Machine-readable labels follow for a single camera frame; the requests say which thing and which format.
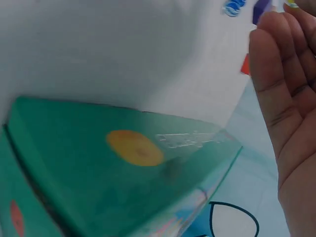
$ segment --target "red tag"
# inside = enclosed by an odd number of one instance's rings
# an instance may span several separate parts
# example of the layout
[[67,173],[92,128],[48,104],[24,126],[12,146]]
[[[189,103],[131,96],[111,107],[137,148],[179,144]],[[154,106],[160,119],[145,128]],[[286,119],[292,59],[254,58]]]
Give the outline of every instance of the red tag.
[[15,227],[19,237],[23,237],[24,235],[23,215],[14,200],[11,201],[10,211],[11,211],[11,220],[12,220],[13,226]]
[[243,61],[243,65],[240,70],[242,73],[247,74],[250,76],[250,69],[249,69],[249,54],[246,55],[245,60]]

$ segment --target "box lid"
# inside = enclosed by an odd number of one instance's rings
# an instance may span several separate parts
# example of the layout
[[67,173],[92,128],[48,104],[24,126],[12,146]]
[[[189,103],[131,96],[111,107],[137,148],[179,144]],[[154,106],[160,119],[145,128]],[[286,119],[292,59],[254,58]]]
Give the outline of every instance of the box lid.
[[211,123],[26,97],[8,131],[42,194],[85,237],[135,231],[241,148]]

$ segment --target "yellow circle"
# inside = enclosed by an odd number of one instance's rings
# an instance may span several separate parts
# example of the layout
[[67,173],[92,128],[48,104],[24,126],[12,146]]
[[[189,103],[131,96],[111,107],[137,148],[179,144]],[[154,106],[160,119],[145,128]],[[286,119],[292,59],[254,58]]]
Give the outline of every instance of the yellow circle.
[[111,131],[108,144],[125,161],[139,166],[156,166],[162,163],[163,153],[143,134],[130,130]]

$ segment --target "blue cartoon outline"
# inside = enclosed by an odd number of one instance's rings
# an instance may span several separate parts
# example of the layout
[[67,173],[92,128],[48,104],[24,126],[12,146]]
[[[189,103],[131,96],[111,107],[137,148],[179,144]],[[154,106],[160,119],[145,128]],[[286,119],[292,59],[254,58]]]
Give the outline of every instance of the blue cartoon outline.
[[211,234],[212,234],[214,237],[216,237],[216,236],[215,236],[214,231],[213,231],[212,220],[213,220],[213,210],[214,210],[214,206],[215,206],[215,205],[229,206],[229,207],[235,208],[235,209],[237,209],[237,210],[239,210],[239,211],[242,211],[242,212],[246,213],[248,216],[250,216],[250,217],[253,219],[253,221],[255,222],[255,224],[256,224],[256,226],[257,226],[257,232],[256,232],[256,234],[255,234],[254,237],[257,237],[257,236],[258,236],[258,234],[259,234],[259,222],[257,221],[256,217],[255,217],[254,215],[252,215],[249,211],[247,211],[247,210],[245,210],[245,209],[243,209],[243,208],[241,208],[241,207],[239,207],[239,206],[236,206],[236,205],[227,203],[227,202],[210,201],[208,204],[211,204],[211,205],[212,205],[212,206],[211,206],[211,211],[210,211],[210,214],[209,214],[209,227],[210,227],[210,230],[211,230]]

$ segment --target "purple object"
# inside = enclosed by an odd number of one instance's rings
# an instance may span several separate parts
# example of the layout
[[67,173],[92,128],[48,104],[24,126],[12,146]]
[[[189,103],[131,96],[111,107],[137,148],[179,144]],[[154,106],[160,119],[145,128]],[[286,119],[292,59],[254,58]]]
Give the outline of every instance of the purple object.
[[258,0],[253,7],[252,23],[257,25],[260,16],[272,9],[272,0]]

